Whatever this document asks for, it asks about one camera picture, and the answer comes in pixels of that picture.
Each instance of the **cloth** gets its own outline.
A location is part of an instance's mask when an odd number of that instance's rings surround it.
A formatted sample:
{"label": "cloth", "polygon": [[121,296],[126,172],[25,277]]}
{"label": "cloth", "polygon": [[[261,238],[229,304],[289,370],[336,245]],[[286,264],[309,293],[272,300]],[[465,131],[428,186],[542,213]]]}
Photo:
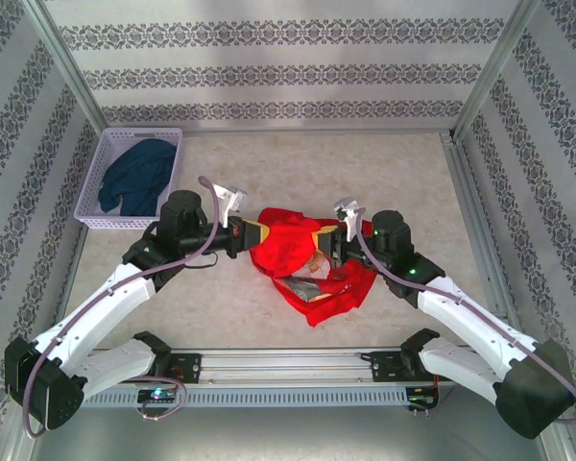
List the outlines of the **cloth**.
{"label": "cloth", "polygon": [[119,206],[120,216],[156,216],[157,198],[171,180],[177,148],[162,139],[144,139],[122,154],[103,176],[98,192],[107,213]]}
{"label": "cloth", "polygon": [[[312,232],[326,226],[343,226],[339,221],[265,208],[258,222],[269,227],[269,236],[250,250],[253,265],[271,278],[277,291],[305,316],[311,327],[359,307],[365,300],[375,272],[354,260],[333,268],[328,256],[314,243]],[[363,222],[363,233],[372,234],[371,222]]]}

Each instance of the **red garment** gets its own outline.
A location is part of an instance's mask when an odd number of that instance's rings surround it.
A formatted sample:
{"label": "red garment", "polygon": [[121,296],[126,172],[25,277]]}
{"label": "red garment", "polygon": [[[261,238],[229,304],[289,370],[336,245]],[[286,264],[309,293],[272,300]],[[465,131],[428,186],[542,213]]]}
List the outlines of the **red garment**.
{"label": "red garment", "polygon": [[[353,260],[331,268],[316,250],[312,238],[312,232],[324,226],[336,226],[339,221],[306,218],[302,213],[287,209],[265,208],[258,216],[258,222],[268,226],[270,232],[263,243],[250,251],[252,263],[271,278],[277,291],[305,315],[310,326],[359,307],[365,300],[375,280],[375,272]],[[372,234],[372,223],[363,222],[363,233]],[[323,278],[293,277],[297,271],[302,272],[303,266],[318,271],[321,265],[327,272],[316,274],[324,274]]]}

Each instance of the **basket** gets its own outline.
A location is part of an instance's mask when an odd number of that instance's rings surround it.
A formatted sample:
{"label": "basket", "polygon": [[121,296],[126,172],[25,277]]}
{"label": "basket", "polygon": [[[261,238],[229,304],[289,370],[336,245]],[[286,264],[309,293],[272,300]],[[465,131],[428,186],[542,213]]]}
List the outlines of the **basket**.
{"label": "basket", "polygon": [[[75,219],[87,224],[91,229],[146,229],[153,221],[159,220],[160,207],[178,186],[183,161],[182,136],[179,128],[107,128],[104,130],[75,207]],[[98,192],[103,185],[105,172],[134,144],[149,138],[163,139],[177,147],[171,180],[157,199],[156,216],[120,216],[121,206],[104,213],[98,202]]]}

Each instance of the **beige floor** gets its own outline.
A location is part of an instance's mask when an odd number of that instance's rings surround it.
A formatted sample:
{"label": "beige floor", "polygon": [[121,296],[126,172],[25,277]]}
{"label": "beige floor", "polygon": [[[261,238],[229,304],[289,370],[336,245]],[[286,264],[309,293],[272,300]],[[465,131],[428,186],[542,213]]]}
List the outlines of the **beige floor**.
{"label": "beige floor", "polygon": [[[196,181],[234,184],[248,191],[242,216],[266,206],[333,217],[350,195],[367,207],[398,209],[412,228],[417,251],[446,269],[478,302],[480,278],[436,134],[250,135],[184,139],[180,187],[210,200]],[[68,311],[112,272],[140,231],[91,230]],[[139,306],[100,344],[111,348],[149,330],[174,348],[318,348],[397,346],[421,328],[456,339],[447,328],[396,299],[376,281],[359,309],[310,327],[253,267],[250,257],[221,255],[218,265],[182,271]]]}

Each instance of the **wall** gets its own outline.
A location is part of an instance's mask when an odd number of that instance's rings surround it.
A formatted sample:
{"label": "wall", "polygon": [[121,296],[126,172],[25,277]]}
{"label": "wall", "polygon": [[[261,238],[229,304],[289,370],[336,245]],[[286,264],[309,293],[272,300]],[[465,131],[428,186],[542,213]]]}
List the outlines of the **wall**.
{"label": "wall", "polygon": [[47,0],[112,125],[451,128],[516,0]]}
{"label": "wall", "polygon": [[4,349],[57,315],[81,226],[73,204],[97,137],[14,0],[0,0],[0,447]]}
{"label": "wall", "polygon": [[463,147],[522,327],[576,382],[576,1],[542,2]]}

